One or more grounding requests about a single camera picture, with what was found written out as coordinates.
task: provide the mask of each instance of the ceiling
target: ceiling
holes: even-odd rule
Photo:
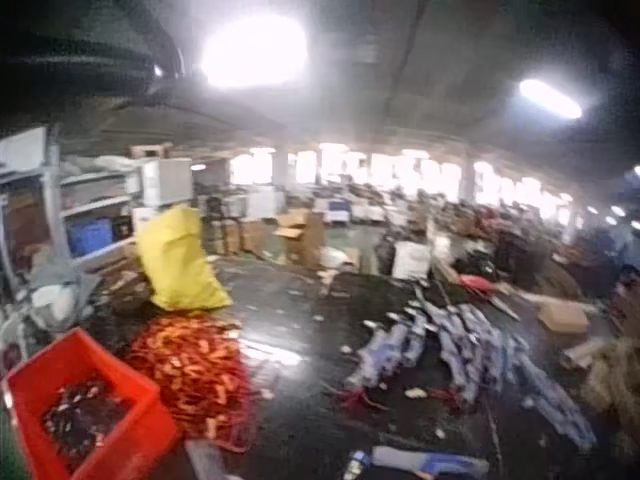
[[[163,54],[132,28],[133,0],[115,2],[121,8],[110,0],[38,1],[40,16],[15,7],[2,17],[48,36]],[[469,156],[589,185],[637,163],[640,16],[632,2],[144,2],[181,51],[185,78],[165,80],[145,99],[67,105],[64,151],[118,153],[169,140],[187,153],[220,156],[256,143],[333,141],[389,153],[425,148],[434,158]],[[197,64],[207,38],[229,20],[267,10],[308,32],[303,78],[243,91],[206,85]],[[562,120],[520,97],[518,83],[529,77],[570,95],[583,117]]]

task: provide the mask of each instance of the pile of cardboard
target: pile of cardboard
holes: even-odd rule
[[[322,213],[296,208],[278,215],[276,220],[275,234],[284,241],[286,263],[319,269],[320,249],[324,245]]]

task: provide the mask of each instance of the cardboard box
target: cardboard box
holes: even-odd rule
[[[585,333],[589,328],[584,311],[572,302],[542,304],[538,319],[556,333]]]
[[[244,251],[253,253],[259,258],[263,257],[262,252],[266,231],[262,222],[241,222],[242,226],[239,227],[236,222],[226,220],[224,230],[220,221],[211,222],[211,225],[215,232],[213,248],[217,254],[225,254],[225,245],[222,237],[224,232],[226,233],[228,255],[237,255]]]
[[[278,215],[276,220],[275,234],[284,241],[287,263],[320,268],[320,248],[324,245],[322,213],[297,208]]]

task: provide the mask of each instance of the shelf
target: shelf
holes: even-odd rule
[[[100,258],[109,253],[115,252],[119,248],[122,248],[126,245],[130,245],[136,241],[135,237],[125,238],[124,240],[120,240],[119,242],[112,243],[111,245],[107,245],[106,247],[101,248],[100,250],[96,250],[95,252],[91,252],[82,257],[74,258],[74,265],[81,265],[82,263],[89,262],[91,260],[95,260],[96,258]]]
[[[120,205],[121,203],[127,203],[129,201],[128,195],[120,197],[106,198],[104,200],[98,200],[97,202],[87,203],[85,205],[79,205],[77,207],[70,208],[62,211],[62,217],[70,217],[79,213],[90,212],[98,208],[110,207],[112,205]]]
[[[76,175],[75,177],[67,177],[60,181],[60,186],[68,187],[73,185],[82,185],[84,183],[99,182],[101,180],[109,180],[112,178],[124,178],[122,172],[95,172]]]

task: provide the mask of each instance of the orange cord bundle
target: orange cord bundle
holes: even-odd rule
[[[244,452],[255,430],[248,425],[250,386],[228,333],[205,315],[163,317],[134,341],[126,361],[160,386],[188,436]]]

